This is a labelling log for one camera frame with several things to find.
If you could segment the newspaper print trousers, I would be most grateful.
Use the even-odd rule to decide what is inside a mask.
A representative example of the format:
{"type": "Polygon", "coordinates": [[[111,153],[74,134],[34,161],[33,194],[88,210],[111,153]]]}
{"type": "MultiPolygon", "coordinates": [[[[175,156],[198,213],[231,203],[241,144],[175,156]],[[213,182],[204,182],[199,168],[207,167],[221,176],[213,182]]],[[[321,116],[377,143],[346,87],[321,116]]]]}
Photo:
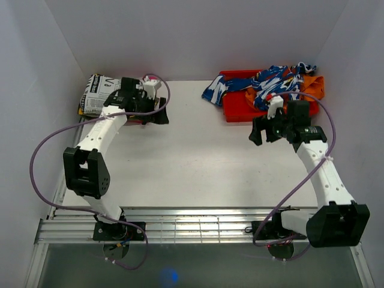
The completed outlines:
{"type": "Polygon", "coordinates": [[[108,96],[121,87],[121,79],[115,79],[100,74],[92,74],[80,98],[85,103],[90,117],[98,116],[108,96]]]}

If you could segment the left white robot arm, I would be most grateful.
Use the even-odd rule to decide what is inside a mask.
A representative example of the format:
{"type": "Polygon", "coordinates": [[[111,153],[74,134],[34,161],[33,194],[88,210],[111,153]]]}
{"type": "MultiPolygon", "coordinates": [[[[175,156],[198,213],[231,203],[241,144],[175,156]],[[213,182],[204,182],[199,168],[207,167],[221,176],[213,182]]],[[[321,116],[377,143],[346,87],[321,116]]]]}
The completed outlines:
{"type": "Polygon", "coordinates": [[[90,205],[97,221],[116,240],[127,234],[122,208],[107,191],[111,177],[104,156],[112,140],[128,121],[166,125],[168,98],[158,96],[164,82],[155,75],[123,77],[109,92],[99,119],[75,147],[63,153],[66,186],[90,205]]]}

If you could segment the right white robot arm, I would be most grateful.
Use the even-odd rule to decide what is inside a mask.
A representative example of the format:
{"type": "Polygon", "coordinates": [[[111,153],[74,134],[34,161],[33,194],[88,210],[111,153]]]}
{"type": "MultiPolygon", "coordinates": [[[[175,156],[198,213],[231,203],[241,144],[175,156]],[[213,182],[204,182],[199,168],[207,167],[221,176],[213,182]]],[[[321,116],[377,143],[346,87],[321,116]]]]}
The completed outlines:
{"type": "Polygon", "coordinates": [[[323,129],[313,126],[308,101],[283,102],[280,96],[270,97],[267,115],[253,119],[249,139],[262,144],[261,133],[269,143],[286,139],[304,164],[317,200],[313,214],[298,208],[278,205],[264,223],[255,227],[254,240],[288,240],[298,236],[308,239],[314,248],[353,247],[358,245],[368,223],[370,212],[358,204],[344,186],[330,152],[323,129]]]}

